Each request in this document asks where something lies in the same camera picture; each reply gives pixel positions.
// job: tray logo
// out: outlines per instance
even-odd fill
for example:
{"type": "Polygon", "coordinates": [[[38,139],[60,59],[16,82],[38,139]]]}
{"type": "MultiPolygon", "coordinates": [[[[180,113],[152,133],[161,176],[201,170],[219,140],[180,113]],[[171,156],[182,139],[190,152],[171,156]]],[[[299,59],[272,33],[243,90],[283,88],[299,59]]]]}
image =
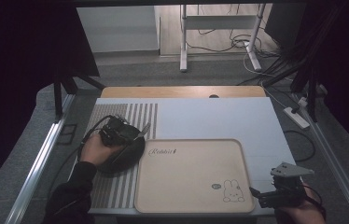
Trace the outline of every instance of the tray logo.
{"type": "Polygon", "coordinates": [[[177,149],[175,148],[152,148],[148,151],[148,156],[154,157],[157,155],[173,155],[177,149]]]}

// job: gray floor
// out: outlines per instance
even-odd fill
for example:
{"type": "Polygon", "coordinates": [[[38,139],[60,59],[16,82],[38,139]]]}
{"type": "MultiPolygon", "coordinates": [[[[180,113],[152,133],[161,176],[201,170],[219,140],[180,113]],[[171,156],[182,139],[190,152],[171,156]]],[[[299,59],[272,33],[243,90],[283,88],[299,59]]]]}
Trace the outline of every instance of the gray floor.
{"type": "MultiPolygon", "coordinates": [[[[107,86],[236,85],[255,76],[244,69],[242,58],[242,55],[189,57],[189,71],[184,74],[179,72],[177,57],[159,57],[157,52],[99,54],[96,56],[96,62],[99,65],[101,77],[97,79],[107,86]]],[[[267,67],[272,62],[273,59],[261,60],[263,67],[267,67]]],[[[248,60],[246,60],[246,65],[251,68],[248,60]]],[[[49,159],[22,223],[38,223],[41,220],[53,176],[85,132],[88,115],[99,92],[82,81],[78,81],[78,84],[84,90],[77,95],[71,108],[72,116],[66,122],[77,124],[76,136],[69,145],[55,147],[55,154],[53,154],[55,156],[49,159]]],[[[288,81],[282,81],[275,87],[288,93],[288,85],[288,81]]],[[[269,91],[282,104],[293,104],[281,92],[274,89],[269,89],[269,91]]],[[[28,126],[0,170],[0,223],[6,220],[54,120],[52,87],[49,86],[40,91],[36,100],[37,107],[28,126]]],[[[282,106],[274,100],[272,103],[283,130],[299,131],[295,123],[282,112],[282,106]]],[[[324,106],[323,99],[318,99],[316,112],[319,125],[349,174],[349,134],[329,113],[324,106]]],[[[287,134],[286,139],[295,158],[304,156],[311,148],[309,142],[297,135],[287,134]]],[[[316,171],[316,175],[306,177],[305,181],[322,195],[324,205],[328,209],[328,223],[349,223],[349,204],[319,148],[311,160],[300,162],[299,165],[316,171]]],[[[71,162],[65,165],[56,184],[65,181],[71,166],[71,162]]],[[[113,217],[97,217],[96,223],[116,223],[116,220],[113,217]]],[[[272,217],[262,217],[258,219],[258,223],[275,223],[275,221],[272,217]]]]}

